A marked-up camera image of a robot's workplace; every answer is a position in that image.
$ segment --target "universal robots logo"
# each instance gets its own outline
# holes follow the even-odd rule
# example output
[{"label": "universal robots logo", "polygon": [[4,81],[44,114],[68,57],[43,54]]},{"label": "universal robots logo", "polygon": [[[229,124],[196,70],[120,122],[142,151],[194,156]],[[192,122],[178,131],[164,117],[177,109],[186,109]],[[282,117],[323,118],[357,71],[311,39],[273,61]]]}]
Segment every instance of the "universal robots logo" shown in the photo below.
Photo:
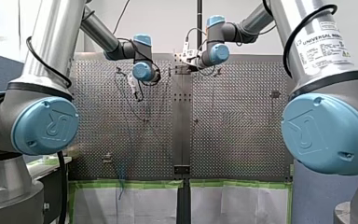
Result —
[{"label": "universal robots logo", "polygon": [[49,124],[46,128],[46,136],[44,138],[52,141],[67,141],[69,127],[72,121],[72,115],[52,110],[49,113]]}]

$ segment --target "green tape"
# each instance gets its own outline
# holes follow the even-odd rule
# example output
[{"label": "green tape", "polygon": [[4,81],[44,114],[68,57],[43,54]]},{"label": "green tape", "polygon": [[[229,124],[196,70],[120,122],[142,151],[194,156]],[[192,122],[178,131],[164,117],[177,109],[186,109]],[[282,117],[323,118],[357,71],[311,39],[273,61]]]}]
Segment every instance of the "green tape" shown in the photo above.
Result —
[{"label": "green tape", "polygon": [[76,186],[69,185],[69,220],[70,224],[74,224],[74,213],[75,213],[75,192]]},{"label": "green tape", "polygon": [[215,179],[215,180],[190,180],[191,188],[218,188],[224,186],[231,187],[244,187],[254,189],[290,189],[291,183],[281,182],[261,182],[261,181],[247,181],[247,180],[228,180],[228,179]]},{"label": "green tape", "polygon": [[[121,188],[119,180],[105,179],[93,181],[71,181],[69,185],[76,189],[111,189]],[[124,181],[124,189],[179,189],[183,181]]]},{"label": "green tape", "polygon": [[288,202],[287,202],[287,224],[292,224],[292,204],[293,204],[293,185],[290,183],[290,188],[288,192]]}]

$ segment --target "metal bracket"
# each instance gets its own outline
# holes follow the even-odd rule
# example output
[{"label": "metal bracket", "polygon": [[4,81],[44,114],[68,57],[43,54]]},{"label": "metal bracket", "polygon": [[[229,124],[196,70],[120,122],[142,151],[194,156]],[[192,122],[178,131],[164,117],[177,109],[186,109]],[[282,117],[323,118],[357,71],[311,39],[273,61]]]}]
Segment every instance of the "metal bracket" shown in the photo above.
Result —
[{"label": "metal bracket", "polygon": [[176,65],[173,69],[174,75],[190,75],[191,69],[188,65]]},{"label": "metal bracket", "polygon": [[175,165],[173,168],[176,175],[189,175],[190,166],[189,165]]},{"label": "metal bracket", "polygon": [[103,163],[113,163],[112,153],[108,152],[106,155],[103,156]]}]

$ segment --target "blue joint cap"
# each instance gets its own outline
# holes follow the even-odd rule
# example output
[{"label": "blue joint cap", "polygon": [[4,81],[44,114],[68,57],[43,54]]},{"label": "blue joint cap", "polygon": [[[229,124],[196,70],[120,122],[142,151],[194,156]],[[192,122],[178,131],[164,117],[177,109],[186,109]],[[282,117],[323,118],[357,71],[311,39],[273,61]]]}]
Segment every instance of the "blue joint cap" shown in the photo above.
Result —
[{"label": "blue joint cap", "polygon": [[206,27],[209,28],[221,22],[226,22],[226,18],[224,16],[219,16],[219,15],[212,16],[206,21]]},{"label": "blue joint cap", "polygon": [[61,97],[47,97],[25,108],[11,131],[13,147],[25,155],[49,155],[74,140],[79,123],[75,106]]},{"label": "blue joint cap", "polygon": [[133,40],[150,47],[152,46],[152,38],[150,35],[136,35],[133,37]]},{"label": "blue joint cap", "polygon": [[298,96],[283,112],[282,136],[312,171],[358,175],[358,111],[346,102],[319,93]]},{"label": "blue joint cap", "polygon": [[147,63],[136,63],[132,69],[133,76],[140,81],[151,81],[153,79],[152,69]]},{"label": "blue joint cap", "polygon": [[229,57],[229,49],[224,44],[216,44],[210,52],[210,59],[213,64],[220,64],[227,61]]}]

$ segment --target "gray panel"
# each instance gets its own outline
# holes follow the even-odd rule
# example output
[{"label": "gray panel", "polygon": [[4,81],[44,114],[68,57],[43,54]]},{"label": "gray panel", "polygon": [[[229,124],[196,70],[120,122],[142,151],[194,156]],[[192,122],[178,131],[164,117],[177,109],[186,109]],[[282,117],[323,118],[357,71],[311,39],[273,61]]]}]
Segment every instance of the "gray panel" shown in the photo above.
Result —
[{"label": "gray panel", "polygon": [[335,207],[350,201],[357,188],[358,176],[321,175],[296,161],[292,223],[333,223]]},{"label": "gray panel", "polygon": [[[237,56],[220,75],[194,76],[191,175],[288,180],[281,137],[287,78],[280,56]],[[276,91],[278,98],[271,97]]]},{"label": "gray panel", "polygon": [[[80,156],[70,167],[70,178],[173,178],[171,61],[161,57],[155,59],[162,80],[155,87],[142,87],[141,103],[135,101],[126,78],[115,76],[117,67],[130,73],[132,61],[108,62],[102,54],[76,58],[71,76],[80,114]],[[108,153],[112,162],[103,163]]]}]

